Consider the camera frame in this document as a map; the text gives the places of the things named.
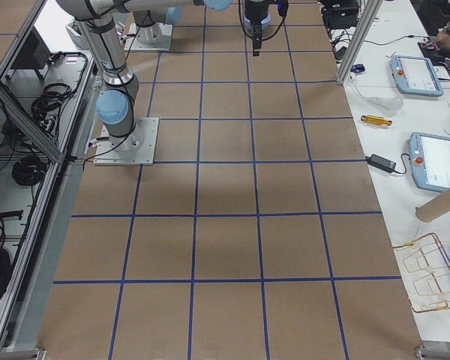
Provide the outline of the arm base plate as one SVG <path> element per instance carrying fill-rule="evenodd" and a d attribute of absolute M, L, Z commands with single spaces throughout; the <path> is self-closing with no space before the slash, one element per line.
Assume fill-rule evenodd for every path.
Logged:
<path fill-rule="evenodd" d="M 132 22 L 124 43 L 124 50 L 130 52 L 167 52 L 170 50 L 173 25 L 157 22 L 150 27 L 140 28 Z"/>
<path fill-rule="evenodd" d="M 151 166 L 154 163 L 156 142 L 158 137 L 159 118 L 136 118 L 134 132 L 120 143 L 118 138 L 97 144 L 94 165 L 98 166 L 127 166 L 143 164 Z"/>

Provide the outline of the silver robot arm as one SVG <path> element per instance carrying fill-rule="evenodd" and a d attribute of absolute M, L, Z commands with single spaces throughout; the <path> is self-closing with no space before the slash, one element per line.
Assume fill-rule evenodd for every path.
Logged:
<path fill-rule="evenodd" d="M 85 39 L 94 60 L 101 66 L 106 91 L 96 102 L 112 147 L 119 151 L 138 148 L 134 101 L 139 89 L 136 74 L 128 66 L 116 32 L 114 13 L 145 16 L 145 27 L 165 23 L 184 6 L 206 6 L 223 11 L 230 1 L 59 1 L 58 5 L 84 26 Z"/>
<path fill-rule="evenodd" d="M 161 7 L 133 12 L 136 39 L 142 45 L 170 42 L 173 26 L 182 18 L 181 7 Z"/>

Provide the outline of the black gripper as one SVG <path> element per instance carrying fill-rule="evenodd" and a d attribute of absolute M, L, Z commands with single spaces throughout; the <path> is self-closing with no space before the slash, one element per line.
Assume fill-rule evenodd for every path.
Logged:
<path fill-rule="evenodd" d="M 248 29 L 260 25 L 261 28 L 252 29 L 252 55 L 258 57 L 263 43 L 263 30 L 266 29 L 271 21 L 269 14 L 270 1 L 244 1 L 244 21 Z"/>

